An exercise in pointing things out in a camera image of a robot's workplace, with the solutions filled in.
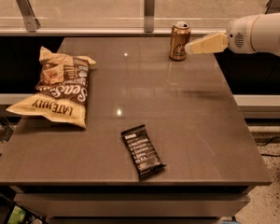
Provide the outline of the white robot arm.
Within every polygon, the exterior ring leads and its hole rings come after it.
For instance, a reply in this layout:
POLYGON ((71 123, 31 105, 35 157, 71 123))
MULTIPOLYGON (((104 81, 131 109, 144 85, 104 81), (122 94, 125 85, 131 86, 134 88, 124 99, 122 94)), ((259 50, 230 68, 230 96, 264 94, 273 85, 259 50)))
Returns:
POLYGON ((212 33, 185 46, 187 54, 271 53, 280 57, 280 13, 245 16, 231 21, 225 33, 212 33))

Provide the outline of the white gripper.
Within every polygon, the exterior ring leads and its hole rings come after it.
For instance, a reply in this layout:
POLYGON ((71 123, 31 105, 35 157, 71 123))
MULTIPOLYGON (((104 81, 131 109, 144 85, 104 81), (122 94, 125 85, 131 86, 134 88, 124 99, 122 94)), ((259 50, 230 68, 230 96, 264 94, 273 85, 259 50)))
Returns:
POLYGON ((255 53, 251 44, 253 26, 259 15, 245 16, 229 23, 226 34, 212 33, 190 41, 185 45, 187 54, 222 52, 228 47, 234 53, 255 53))

